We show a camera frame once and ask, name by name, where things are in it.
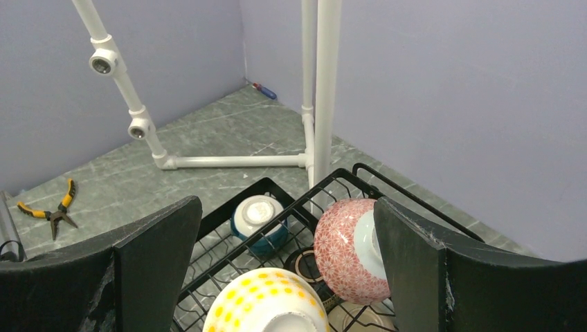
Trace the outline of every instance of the yellow polka dot bowl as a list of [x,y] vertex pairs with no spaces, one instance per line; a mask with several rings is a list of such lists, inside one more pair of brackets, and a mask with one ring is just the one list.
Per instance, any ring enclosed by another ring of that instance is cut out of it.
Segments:
[[316,291],[295,273],[258,268],[229,283],[210,307],[204,332],[328,332]]

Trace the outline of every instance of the screwdriver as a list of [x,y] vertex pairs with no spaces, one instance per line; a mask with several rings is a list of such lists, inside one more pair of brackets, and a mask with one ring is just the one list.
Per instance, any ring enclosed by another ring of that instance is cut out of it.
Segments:
[[265,96],[267,96],[269,99],[273,99],[273,100],[277,99],[277,94],[275,92],[269,90],[268,88],[262,86],[261,84],[259,84],[259,83],[253,83],[253,87],[255,89],[257,89],[260,93],[262,93]]

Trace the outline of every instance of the yellow pliers handle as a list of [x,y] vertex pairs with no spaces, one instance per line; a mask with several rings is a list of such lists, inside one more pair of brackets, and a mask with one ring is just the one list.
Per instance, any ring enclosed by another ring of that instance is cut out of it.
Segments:
[[67,208],[69,208],[71,201],[73,201],[73,197],[75,197],[75,191],[76,191],[75,182],[73,182],[73,179],[68,178],[67,184],[69,185],[69,188],[67,190],[67,194],[65,194],[65,196],[61,200],[61,203],[59,204],[59,207],[58,207],[58,210],[63,211],[63,212],[67,212]]
[[19,210],[22,211],[22,213],[24,213],[28,216],[31,216],[33,218],[41,218],[41,219],[47,219],[47,220],[49,220],[51,218],[51,212],[41,211],[41,210],[33,210],[30,207],[26,206],[22,202],[18,202],[17,207],[19,208]]

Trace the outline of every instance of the pink patterned bowl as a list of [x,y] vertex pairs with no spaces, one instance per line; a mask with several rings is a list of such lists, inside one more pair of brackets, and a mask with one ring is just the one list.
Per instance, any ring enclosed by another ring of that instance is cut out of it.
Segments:
[[345,199],[320,218],[314,237],[316,263],[340,298],[369,305],[391,296],[375,234],[374,199]]

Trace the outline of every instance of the pipe elbow joint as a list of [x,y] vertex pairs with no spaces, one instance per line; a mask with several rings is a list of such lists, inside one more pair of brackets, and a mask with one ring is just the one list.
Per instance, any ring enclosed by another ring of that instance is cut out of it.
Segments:
[[165,151],[165,153],[160,156],[157,156],[155,154],[152,154],[151,156],[153,157],[155,165],[159,169],[163,169],[163,170],[177,169],[177,165],[175,163],[176,156],[168,155],[167,151]]
[[314,167],[314,156],[310,155],[308,153],[305,153],[305,155],[306,155],[305,164],[301,167],[305,167],[306,170],[308,170],[308,169]]
[[306,167],[307,160],[308,160],[307,154],[298,154],[298,167],[299,168]]

